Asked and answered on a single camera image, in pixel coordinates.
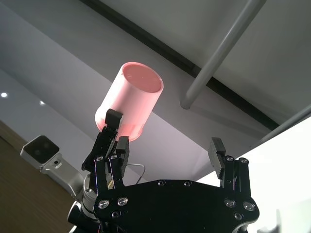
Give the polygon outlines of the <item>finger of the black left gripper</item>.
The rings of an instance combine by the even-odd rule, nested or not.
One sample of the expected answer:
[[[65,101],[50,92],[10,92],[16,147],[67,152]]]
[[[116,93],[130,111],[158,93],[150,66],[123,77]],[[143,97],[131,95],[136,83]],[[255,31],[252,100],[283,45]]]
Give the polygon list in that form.
[[[93,171],[95,167],[94,159],[99,156],[105,158],[111,152],[121,119],[122,113],[108,109],[105,118],[106,126],[98,133],[91,152],[82,163],[82,170]]]

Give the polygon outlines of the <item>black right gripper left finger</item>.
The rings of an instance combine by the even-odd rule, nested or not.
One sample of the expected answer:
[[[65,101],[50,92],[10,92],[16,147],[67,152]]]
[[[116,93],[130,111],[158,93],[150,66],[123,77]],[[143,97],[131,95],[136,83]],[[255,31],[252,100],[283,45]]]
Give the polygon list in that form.
[[[121,136],[117,142],[115,153],[101,160],[95,159],[95,177],[97,194],[108,190],[106,173],[111,174],[114,189],[124,187],[123,177],[129,157],[129,137]]]

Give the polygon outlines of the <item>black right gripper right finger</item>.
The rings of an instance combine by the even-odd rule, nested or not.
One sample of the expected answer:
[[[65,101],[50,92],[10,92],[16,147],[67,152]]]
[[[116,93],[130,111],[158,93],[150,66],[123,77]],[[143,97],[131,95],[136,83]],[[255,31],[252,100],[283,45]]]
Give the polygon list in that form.
[[[229,191],[250,192],[249,161],[226,155],[222,140],[213,137],[208,148],[210,162],[220,180],[220,187]]]

